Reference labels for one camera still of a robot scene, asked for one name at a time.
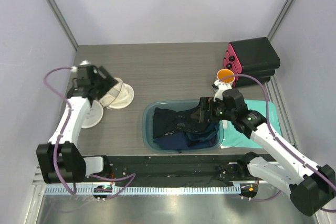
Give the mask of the black bra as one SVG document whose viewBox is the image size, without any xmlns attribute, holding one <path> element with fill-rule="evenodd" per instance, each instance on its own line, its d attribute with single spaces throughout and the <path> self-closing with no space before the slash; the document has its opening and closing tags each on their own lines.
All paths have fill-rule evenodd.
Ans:
<svg viewBox="0 0 336 224">
<path fill-rule="evenodd" d="M 153 138 L 176 132 L 199 133 L 205 131 L 211 122 L 198 123 L 196 120 L 190 118 L 190 115 L 196 111 L 198 106 L 184 111 L 155 108 Z"/>
</svg>

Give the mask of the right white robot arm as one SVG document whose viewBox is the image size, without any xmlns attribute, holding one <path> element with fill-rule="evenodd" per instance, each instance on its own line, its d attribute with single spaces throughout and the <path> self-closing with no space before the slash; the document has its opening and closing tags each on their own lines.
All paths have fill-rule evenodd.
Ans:
<svg viewBox="0 0 336 224">
<path fill-rule="evenodd" d="M 218 98 L 201 97 L 192 118 L 199 122 L 230 121 L 236 131 L 262 146 L 278 164 L 250 152 L 238 160 L 239 177 L 256 177 L 275 186 L 302 214 L 312 216 L 335 199 L 334 169 L 320 166 L 289 144 L 266 117 L 248 108 L 237 89 L 221 91 Z"/>
</svg>

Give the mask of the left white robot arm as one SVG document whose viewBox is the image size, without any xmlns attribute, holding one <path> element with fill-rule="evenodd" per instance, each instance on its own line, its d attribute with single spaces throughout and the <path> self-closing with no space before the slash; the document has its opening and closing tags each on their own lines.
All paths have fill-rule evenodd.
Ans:
<svg viewBox="0 0 336 224">
<path fill-rule="evenodd" d="M 77 149 L 79 133 L 94 102 L 99 101 L 118 82 L 104 67 L 84 64 L 76 71 L 72 87 L 61 98 L 65 111 L 48 143 L 38 145 L 36 155 L 47 184 L 81 183 L 94 174 L 105 182 L 112 174 L 106 156 L 84 157 Z"/>
</svg>

